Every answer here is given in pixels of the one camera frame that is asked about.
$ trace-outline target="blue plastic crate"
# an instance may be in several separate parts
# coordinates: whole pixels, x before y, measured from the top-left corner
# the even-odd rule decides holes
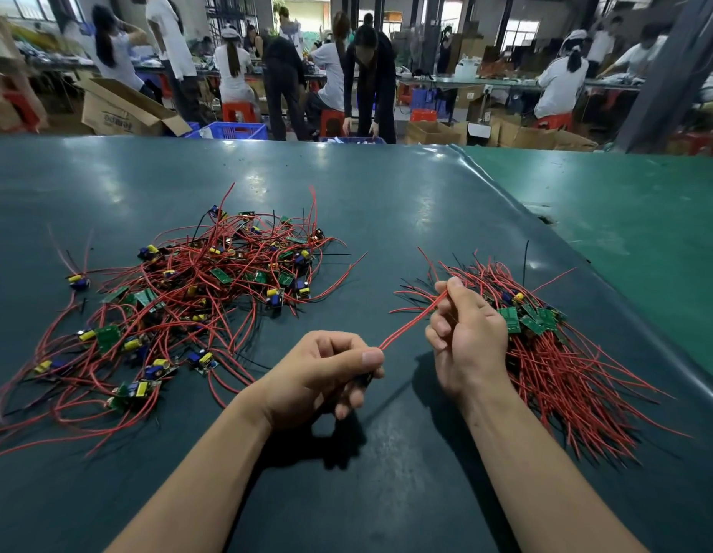
[[[384,144],[385,141],[382,138],[356,138],[356,137],[349,137],[349,138],[320,138],[321,141],[326,141],[328,142],[329,139],[332,139],[330,143],[332,144]]]
[[[204,139],[269,139],[264,124],[244,124],[243,122],[213,122],[185,138]]]

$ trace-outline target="hand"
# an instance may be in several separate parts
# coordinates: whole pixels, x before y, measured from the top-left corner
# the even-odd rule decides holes
[[[433,347],[438,382],[459,407],[488,384],[509,382],[505,369],[508,327],[505,319],[478,293],[452,277],[436,283],[448,289],[425,328]]]
[[[345,138],[351,135],[351,121],[351,117],[344,118],[344,126],[342,130]]]
[[[357,334],[309,332],[240,397],[246,395],[260,408],[272,429],[301,425],[334,395],[334,414],[340,420],[364,404],[364,389],[353,379],[369,372],[382,378],[382,362],[384,353]]]

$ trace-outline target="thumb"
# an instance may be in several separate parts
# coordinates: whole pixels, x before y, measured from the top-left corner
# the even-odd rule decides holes
[[[451,297],[453,306],[459,313],[459,322],[472,322],[480,315],[480,308],[476,303],[476,294],[466,287],[458,277],[452,277],[446,284],[448,296]]]
[[[319,382],[343,383],[377,370],[383,362],[384,353],[379,347],[349,349],[317,361],[313,378]]]

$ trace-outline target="bundle of red wires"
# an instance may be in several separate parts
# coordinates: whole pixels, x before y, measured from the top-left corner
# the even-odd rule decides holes
[[[100,288],[105,298],[85,330],[56,335],[65,319],[84,308],[71,290],[69,304],[41,337],[33,357],[0,388],[0,456],[47,442],[99,438],[91,454],[120,430],[149,417],[162,384],[188,365],[204,374],[215,401],[225,407],[221,388],[237,394],[255,381],[242,353],[260,318],[284,309],[296,316],[298,306],[332,293],[361,260],[311,295],[323,249],[337,240],[318,228],[313,189],[310,212],[294,218],[274,212],[227,214],[223,204],[232,189],[197,228],[172,231],[185,236],[157,242],[170,232],[161,233],[141,248],[139,265],[88,271],[89,243],[83,268],[58,250],[68,279],[80,280],[73,287],[88,287],[90,275],[108,277]],[[7,411],[29,386],[33,391],[27,403]],[[21,420],[10,422],[15,414]],[[8,447],[26,429],[46,423],[70,427],[74,435]]]
[[[389,336],[382,344],[383,348],[430,314],[445,297],[445,293],[437,296],[433,292],[433,283],[438,278],[433,264],[429,260],[428,263],[431,282],[425,284],[428,289],[405,285],[395,292],[416,306],[391,311],[420,311],[420,314]],[[438,263],[449,276],[462,279],[466,287],[481,294],[506,319],[511,318],[508,321],[509,331],[510,324],[515,327],[509,334],[506,361],[510,380],[549,431],[556,426],[564,433],[566,445],[577,456],[582,445],[593,459],[600,456],[635,460],[633,448],[638,443],[632,424],[635,418],[683,437],[688,436],[659,425],[625,400],[624,394],[627,394],[658,403],[645,392],[668,394],[657,390],[604,353],[600,346],[574,329],[561,311],[536,297],[534,293],[548,283],[529,291],[512,278],[505,265],[491,261],[487,265],[480,264],[476,254],[473,264],[469,266],[452,267]],[[553,318],[553,323],[542,326],[538,322],[539,316],[544,320]],[[517,323],[513,322],[515,318],[519,320]]]

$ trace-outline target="green work table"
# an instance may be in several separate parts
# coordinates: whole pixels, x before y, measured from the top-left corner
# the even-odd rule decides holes
[[[713,374],[713,158],[466,152]]]

